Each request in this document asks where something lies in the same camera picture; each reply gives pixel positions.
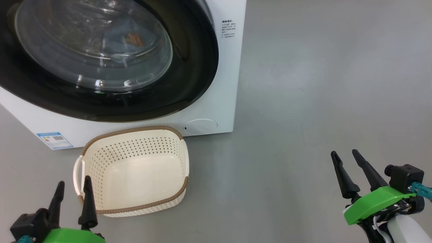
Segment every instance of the blue and white sticker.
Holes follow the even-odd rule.
[[[72,148],[72,144],[66,140],[60,132],[37,133],[42,141],[44,141],[51,149]]]

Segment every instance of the teal connector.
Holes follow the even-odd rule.
[[[33,243],[32,239],[28,235],[24,235],[17,243]]]
[[[432,202],[432,189],[418,182],[413,182],[410,191]]]

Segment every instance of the green plastic bracket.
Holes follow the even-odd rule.
[[[105,240],[87,230],[60,228],[51,230],[43,243],[105,243]]]
[[[348,225],[357,224],[359,220],[365,219],[401,199],[415,196],[414,193],[403,194],[390,186],[380,187],[359,198],[343,215]]]

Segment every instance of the brown basket rim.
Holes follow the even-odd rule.
[[[92,140],[90,140],[85,147],[83,148],[83,151],[81,153],[82,156],[84,156],[87,152],[87,150],[89,149],[89,147],[94,144],[96,141],[99,141],[101,139],[107,138],[107,137],[113,137],[113,136],[117,136],[117,135],[121,135],[121,134],[126,134],[126,133],[131,133],[131,132],[137,132],[137,131],[151,131],[151,130],[168,130],[168,131],[172,131],[174,132],[179,138],[180,140],[183,140],[183,136],[180,134],[179,131],[175,130],[174,128],[168,127],[168,126],[150,126],[150,127],[141,127],[141,128],[130,128],[130,129],[125,129],[125,130],[120,130],[120,131],[114,131],[114,132],[110,132],[110,133],[106,133],[100,136],[97,136],[95,138],[93,138]],[[189,177],[186,176],[183,182],[182,187],[180,188],[180,190],[174,194],[173,196],[167,198],[167,199],[163,199],[160,201],[156,201],[156,202],[152,202],[152,203],[148,203],[148,204],[144,204],[144,205],[140,205],[140,206],[135,206],[135,207],[130,207],[130,208],[120,208],[120,209],[109,209],[109,210],[96,210],[97,214],[118,214],[118,213],[127,213],[127,212],[132,212],[132,211],[137,211],[137,210],[142,210],[142,209],[146,209],[146,208],[151,208],[154,206],[158,206],[170,201],[175,200],[176,198],[178,198],[186,189],[187,183],[189,181]],[[78,196],[78,199],[81,203],[81,205],[84,205],[84,198],[82,195]]]

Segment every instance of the white handle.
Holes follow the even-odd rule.
[[[189,176],[189,152],[187,150],[187,145],[184,140],[181,140],[181,144],[184,151],[184,159],[186,160],[186,176]]]
[[[82,174],[81,174],[81,186],[80,186],[78,184],[78,168],[79,168],[79,165],[81,163],[83,164],[83,166],[82,166],[83,167],[83,171],[82,171]],[[78,196],[84,194],[83,189],[81,188],[83,186],[83,184],[84,184],[84,173],[85,173],[84,168],[85,168],[85,162],[83,160],[83,156],[80,155],[78,157],[78,159],[76,160],[75,165],[73,167],[73,186],[75,187],[75,192],[76,192],[76,194]]]

